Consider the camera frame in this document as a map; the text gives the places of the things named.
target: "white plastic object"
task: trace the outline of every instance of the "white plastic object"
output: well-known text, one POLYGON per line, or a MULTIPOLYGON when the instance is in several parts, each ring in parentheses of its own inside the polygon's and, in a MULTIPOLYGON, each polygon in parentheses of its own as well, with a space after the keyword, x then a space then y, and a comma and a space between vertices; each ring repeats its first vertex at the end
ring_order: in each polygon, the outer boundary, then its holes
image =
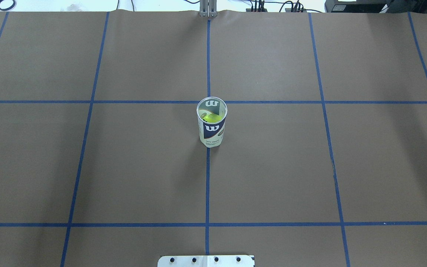
POLYGON ((158 267, 254 267, 252 255, 163 256, 158 267))

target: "horizontal blue line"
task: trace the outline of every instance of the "horizontal blue line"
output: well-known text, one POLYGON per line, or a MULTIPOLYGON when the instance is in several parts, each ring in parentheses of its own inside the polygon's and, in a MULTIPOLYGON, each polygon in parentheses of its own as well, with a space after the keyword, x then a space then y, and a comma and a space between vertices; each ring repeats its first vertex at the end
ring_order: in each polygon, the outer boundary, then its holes
POLYGON ((427 104, 427 101, 342 101, 326 100, 326 104, 427 104))
POLYGON ((310 222, 310 223, 308 223, 308 222, 213 222, 213 223, 210 223, 210 227, 293 227, 293 226, 340 226, 341 224, 339 223, 339 222, 330 222, 330 223, 328 223, 328 222, 320 222, 320 223, 318 223, 318 222, 310 222))
MULTIPOLYGON (((0 103, 90 103, 90 100, 0 100, 0 103)), ((95 100, 93 103, 166 103, 166 104, 197 104, 197 100, 95 100)), ((321 101, 314 100, 265 100, 265 101, 242 101, 227 100, 227 104, 320 104, 321 101)), ((427 104, 427 101, 355 101, 355 100, 326 100, 327 104, 427 104)))
POLYGON ((0 103, 90 103, 90 100, 0 100, 0 103))
POLYGON ((197 104, 199 101, 169 101, 169 100, 95 100, 94 103, 159 103, 159 104, 197 104))
MULTIPOLYGON (((209 227, 313 227, 313 226, 404 226, 404 225, 427 225, 427 221, 351 221, 344 222, 213 222, 209 227)), ((11 223, 0 222, 0 227, 67 227, 68 223, 11 223)), ((72 223, 71 227, 205 227, 206 223, 72 223)))
POLYGON ((205 227, 205 223, 72 223, 72 227, 205 227))
POLYGON ((11 223, 0 222, 0 227, 67 227, 66 223, 11 223))

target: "white bracket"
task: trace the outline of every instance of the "white bracket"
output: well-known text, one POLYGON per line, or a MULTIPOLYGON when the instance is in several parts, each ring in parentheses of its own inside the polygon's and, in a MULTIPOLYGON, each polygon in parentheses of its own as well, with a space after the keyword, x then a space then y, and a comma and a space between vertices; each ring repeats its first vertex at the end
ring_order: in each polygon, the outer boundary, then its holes
POLYGON ((217 0, 200 0, 201 17, 217 17, 217 0))
POLYGON ((255 267, 251 255, 164 256, 158 267, 255 267))

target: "paper cup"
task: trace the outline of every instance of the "paper cup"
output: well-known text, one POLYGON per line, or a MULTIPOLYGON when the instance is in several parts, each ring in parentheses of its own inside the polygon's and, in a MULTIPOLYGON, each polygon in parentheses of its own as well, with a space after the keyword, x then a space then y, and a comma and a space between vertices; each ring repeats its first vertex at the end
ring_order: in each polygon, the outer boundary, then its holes
POLYGON ((227 105, 220 98, 209 96, 197 105, 200 141, 206 147, 220 145, 224 139, 227 105))

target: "gray metal hinge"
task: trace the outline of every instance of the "gray metal hinge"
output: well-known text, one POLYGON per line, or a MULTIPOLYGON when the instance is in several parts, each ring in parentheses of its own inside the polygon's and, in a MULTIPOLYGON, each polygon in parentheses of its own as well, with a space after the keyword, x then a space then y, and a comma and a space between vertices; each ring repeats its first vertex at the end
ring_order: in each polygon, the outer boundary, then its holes
POLYGON ((217 0, 200 0, 201 17, 217 17, 217 0))

